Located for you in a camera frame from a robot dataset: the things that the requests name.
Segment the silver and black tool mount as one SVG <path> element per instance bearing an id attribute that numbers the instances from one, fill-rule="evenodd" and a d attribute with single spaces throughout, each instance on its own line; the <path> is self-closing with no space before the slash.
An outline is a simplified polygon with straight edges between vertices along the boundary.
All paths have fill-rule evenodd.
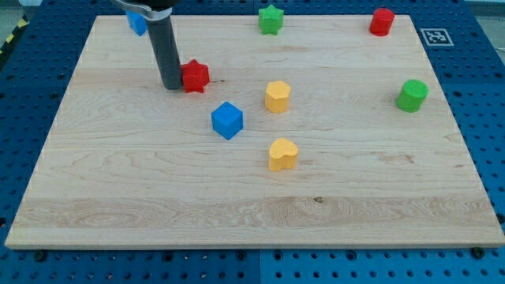
<path id="1" fill-rule="evenodd" d="M 177 0 L 110 0 L 110 3 L 127 12 L 140 14 L 148 21 L 160 21 L 172 14 Z"/>

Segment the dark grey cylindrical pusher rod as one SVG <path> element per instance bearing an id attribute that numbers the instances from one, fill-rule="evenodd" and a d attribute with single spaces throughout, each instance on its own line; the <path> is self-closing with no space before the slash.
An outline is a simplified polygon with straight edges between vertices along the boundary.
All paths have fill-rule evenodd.
<path id="1" fill-rule="evenodd" d="M 147 21 L 148 34 L 163 87 L 178 90 L 182 87 L 182 69 L 170 16 L 159 21 Z"/>

